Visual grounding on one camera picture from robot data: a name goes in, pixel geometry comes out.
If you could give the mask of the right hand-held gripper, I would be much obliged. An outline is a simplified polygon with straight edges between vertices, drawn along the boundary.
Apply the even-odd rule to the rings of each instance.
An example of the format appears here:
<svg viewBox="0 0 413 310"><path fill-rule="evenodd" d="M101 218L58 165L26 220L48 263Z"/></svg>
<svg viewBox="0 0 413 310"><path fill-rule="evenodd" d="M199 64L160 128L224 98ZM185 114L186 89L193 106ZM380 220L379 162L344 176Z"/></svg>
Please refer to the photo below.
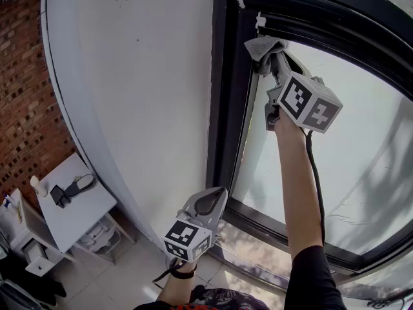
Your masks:
<svg viewBox="0 0 413 310"><path fill-rule="evenodd" d="M312 75L309 69L290 52L278 52L273 64L279 84L267 91L266 129L274 130L283 109L298 127L325 133L343 108L342 102L321 78L306 77Z"/></svg>

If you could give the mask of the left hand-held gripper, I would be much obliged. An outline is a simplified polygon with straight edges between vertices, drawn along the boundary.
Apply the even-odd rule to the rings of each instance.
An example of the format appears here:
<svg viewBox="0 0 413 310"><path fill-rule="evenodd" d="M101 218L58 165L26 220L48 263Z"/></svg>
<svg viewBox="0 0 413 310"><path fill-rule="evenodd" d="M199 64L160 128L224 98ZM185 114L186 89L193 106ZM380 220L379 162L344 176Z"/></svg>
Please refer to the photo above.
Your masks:
<svg viewBox="0 0 413 310"><path fill-rule="evenodd" d="M212 187L188 199L189 209L179 210L163 236L163 250L168 256L194 262L216 243L218 225L228 191Z"/></svg>

